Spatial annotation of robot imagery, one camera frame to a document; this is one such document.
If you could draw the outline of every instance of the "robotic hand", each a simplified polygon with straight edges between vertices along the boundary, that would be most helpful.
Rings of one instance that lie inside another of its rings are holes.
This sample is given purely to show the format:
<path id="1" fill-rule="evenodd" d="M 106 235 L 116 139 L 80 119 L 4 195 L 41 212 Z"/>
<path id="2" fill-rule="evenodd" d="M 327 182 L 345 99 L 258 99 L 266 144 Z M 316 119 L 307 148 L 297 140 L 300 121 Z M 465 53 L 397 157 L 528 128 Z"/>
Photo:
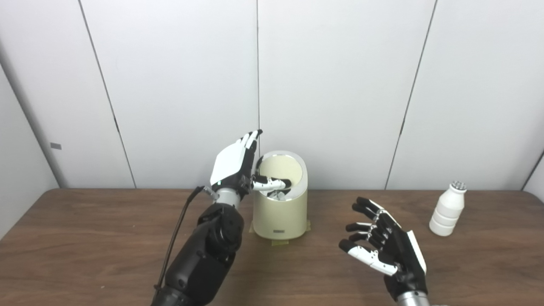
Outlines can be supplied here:
<path id="1" fill-rule="evenodd" d="M 413 231 L 403 231 L 383 207 L 369 199 L 357 198 L 352 208 L 373 222 L 346 225 L 346 231 L 356 233 L 341 240 L 340 249 L 385 274 L 387 291 L 399 306 L 429 306 L 426 264 Z M 361 240 L 376 250 L 355 243 Z"/>
<path id="2" fill-rule="evenodd" d="M 290 188 L 291 181 L 287 179 L 252 174 L 256 140 L 262 132 L 257 130 L 247 133 L 217 155 L 209 182 L 219 197 L 223 195 L 224 198 L 231 198 L 234 192 L 242 200 L 252 189 L 274 191 Z"/>
<path id="3" fill-rule="evenodd" d="M 242 244 L 244 220 L 237 211 L 240 201 L 252 189 L 272 191 L 291 186 L 289 180 L 252 175 L 261 133 L 247 133 L 221 151 L 210 179 L 212 189 L 198 187 L 189 197 L 188 202 L 204 189 L 213 197 L 213 204 L 198 218 L 195 230 L 168 268 L 164 286 L 157 286 L 151 306 L 210 303 Z"/>

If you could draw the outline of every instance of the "black cable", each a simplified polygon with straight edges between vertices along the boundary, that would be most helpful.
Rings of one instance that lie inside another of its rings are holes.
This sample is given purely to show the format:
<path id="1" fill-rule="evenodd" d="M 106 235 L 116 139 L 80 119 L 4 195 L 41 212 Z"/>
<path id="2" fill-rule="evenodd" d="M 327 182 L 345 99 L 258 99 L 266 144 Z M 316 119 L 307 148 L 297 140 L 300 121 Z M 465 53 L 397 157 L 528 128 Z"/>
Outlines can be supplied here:
<path id="1" fill-rule="evenodd" d="M 172 233 L 172 238 L 170 239 L 170 244 L 168 245 L 168 250 L 166 251 L 166 257 L 164 258 L 163 268 L 160 271 L 159 281 L 157 282 L 157 285 L 154 286 L 155 295 L 153 295 L 153 301 L 157 298 L 157 295 L 159 294 L 159 291 L 163 286 L 164 275 L 166 274 L 168 261 L 170 261 L 170 254 L 172 253 L 172 248 L 174 247 L 174 242 L 176 241 L 177 233 L 180 231 L 181 223 L 183 221 L 183 218 L 185 217 L 185 212 L 187 212 L 189 203 L 191 203 L 191 201 L 193 201 L 196 195 L 199 194 L 203 189 L 204 189 L 204 186 L 199 186 L 195 188 L 193 192 L 191 192 L 191 194 L 187 198 L 187 201 L 185 202 L 185 205 L 183 206 L 183 209 L 181 210 L 180 218 L 178 219 L 176 223 L 176 228 L 174 229 L 174 232 Z"/>

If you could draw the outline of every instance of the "wooden table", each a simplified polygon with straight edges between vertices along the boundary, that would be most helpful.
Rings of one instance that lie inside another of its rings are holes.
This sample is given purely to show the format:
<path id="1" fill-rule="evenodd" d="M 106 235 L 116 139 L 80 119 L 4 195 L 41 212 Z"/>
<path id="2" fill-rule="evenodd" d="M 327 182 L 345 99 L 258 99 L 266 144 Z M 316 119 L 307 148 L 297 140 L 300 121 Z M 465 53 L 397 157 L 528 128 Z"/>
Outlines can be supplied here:
<path id="1" fill-rule="evenodd" d="M 0 305 L 149 305 L 164 252 L 190 191 L 56 189 L 44 194 L 0 241 Z M 395 305 L 381 275 L 338 249 L 360 195 L 413 229 L 435 304 L 544 305 L 544 205 L 523 192 L 466 194 L 450 237 L 428 222 L 438 191 L 311 191 L 312 229 L 285 246 L 249 233 L 250 197 L 240 212 L 244 242 L 211 305 Z M 209 205 L 191 204 L 178 245 Z"/>

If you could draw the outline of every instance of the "gray wall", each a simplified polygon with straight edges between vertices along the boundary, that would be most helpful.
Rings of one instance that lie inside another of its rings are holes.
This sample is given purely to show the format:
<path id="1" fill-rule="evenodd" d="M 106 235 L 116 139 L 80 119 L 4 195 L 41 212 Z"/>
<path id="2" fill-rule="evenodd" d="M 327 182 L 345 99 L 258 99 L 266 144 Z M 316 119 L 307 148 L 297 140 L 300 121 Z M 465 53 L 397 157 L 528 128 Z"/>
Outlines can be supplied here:
<path id="1" fill-rule="evenodd" d="M 544 163 L 541 161 L 525 185 L 524 191 L 530 192 L 544 201 Z"/>
<path id="2" fill-rule="evenodd" d="M 0 67 L 0 239 L 57 181 Z"/>
<path id="3" fill-rule="evenodd" d="M 66 187 L 194 187 L 258 127 L 311 188 L 520 189 L 544 150 L 541 1 L 81 3 L 0 2 Z"/>

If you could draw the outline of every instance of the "robotic finger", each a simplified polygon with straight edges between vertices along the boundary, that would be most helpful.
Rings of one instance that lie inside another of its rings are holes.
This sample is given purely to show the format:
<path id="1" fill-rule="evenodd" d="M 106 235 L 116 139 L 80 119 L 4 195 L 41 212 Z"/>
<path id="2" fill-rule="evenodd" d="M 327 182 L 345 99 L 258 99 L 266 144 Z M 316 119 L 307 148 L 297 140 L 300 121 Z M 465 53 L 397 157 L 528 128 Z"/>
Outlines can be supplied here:
<path id="1" fill-rule="evenodd" d="M 352 257 L 362 261 L 372 269 L 378 270 L 385 275 L 392 276 L 398 271 L 396 266 L 380 261 L 377 250 L 371 250 L 367 247 L 359 246 L 357 243 L 347 239 L 342 239 L 338 246 Z"/>
<path id="2" fill-rule="evenodd" d="M 346 225 L 345 228 L 347 231 L 359 231 L 349 236 L 349 240 L 354 242 L 366 240 L 378 250 L 381 250 L 384 247 L 388 238 L 388 233 L 382 232 L 380 228 L 370 223 L 352 223 Z"/>
<path id="3" fill-rule="evenodd" d="M 251 188 L 256 191 L 283 190 L 291 187 L 291 180 L 269 178 L 263 175 L 254 175 Z"/>
<path id="4" fill-rule="evenodd" d="M 400 227 L 397 221 L 391 216 L 391 214 L 389 214 L 387 210 L 385 210 L 383 207 L 381 207 L 380 205 L 378 205 L 376 202 L 372 200 L 369 200 L 363 197 L 358 197 L 357 202 L 353 203 L 351 208 L 356 212 L 360 212 L 364 214 L 369 219 L 375 222 L 380 217 L 383 217 L 383 215 L 387 215 L 388 219 L 390 219 L 394 224 Z"/>

